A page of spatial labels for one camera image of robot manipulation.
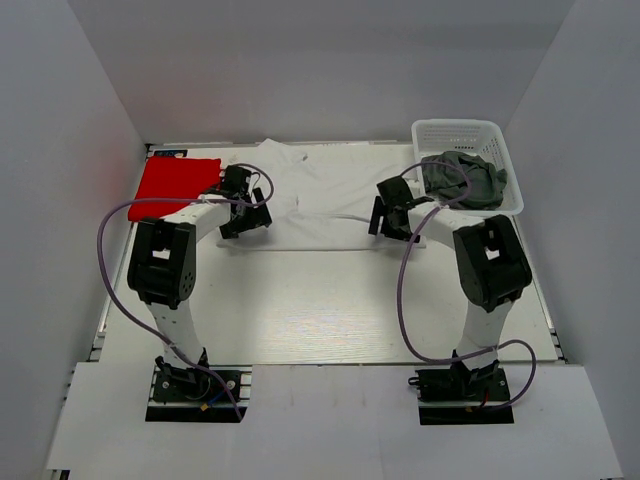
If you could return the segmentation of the white t-shirt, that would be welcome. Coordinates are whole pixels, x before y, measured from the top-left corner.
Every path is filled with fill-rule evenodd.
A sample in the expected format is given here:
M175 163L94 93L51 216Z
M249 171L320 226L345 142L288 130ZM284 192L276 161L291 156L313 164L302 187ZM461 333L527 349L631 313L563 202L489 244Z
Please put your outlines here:
M408 147L290 146L267 139L223 157L265 171L275 192L267 203L273 223L218 239L219 248L248 251L366 251L397 241L368 233L376 185L414 163Z

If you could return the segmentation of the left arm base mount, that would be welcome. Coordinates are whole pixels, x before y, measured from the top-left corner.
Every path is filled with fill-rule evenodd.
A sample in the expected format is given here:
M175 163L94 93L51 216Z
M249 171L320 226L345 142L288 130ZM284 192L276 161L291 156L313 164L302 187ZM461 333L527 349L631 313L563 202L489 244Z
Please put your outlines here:
M213 371L218 377L191 367L175 368L157 357L145 421L240 423L249 406L252 368L217 366Z

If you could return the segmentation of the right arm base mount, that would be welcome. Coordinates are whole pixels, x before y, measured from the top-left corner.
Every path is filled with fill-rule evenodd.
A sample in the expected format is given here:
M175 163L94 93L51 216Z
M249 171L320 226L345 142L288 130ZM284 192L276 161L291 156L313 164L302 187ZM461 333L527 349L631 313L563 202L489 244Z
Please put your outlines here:
M463 365L416 370L407 380L417 394L421 426L511 425L515 422L509 385L498 367L484 378L472 380Z

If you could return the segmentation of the dark grey t-shirt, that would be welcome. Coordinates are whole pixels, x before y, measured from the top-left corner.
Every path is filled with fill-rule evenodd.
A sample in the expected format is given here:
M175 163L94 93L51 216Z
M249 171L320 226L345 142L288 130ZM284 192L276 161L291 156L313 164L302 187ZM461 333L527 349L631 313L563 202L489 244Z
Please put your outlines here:
M508 184L505 169L497 169L479 155L446 151L422 158L425 190L464 210L496 210Z

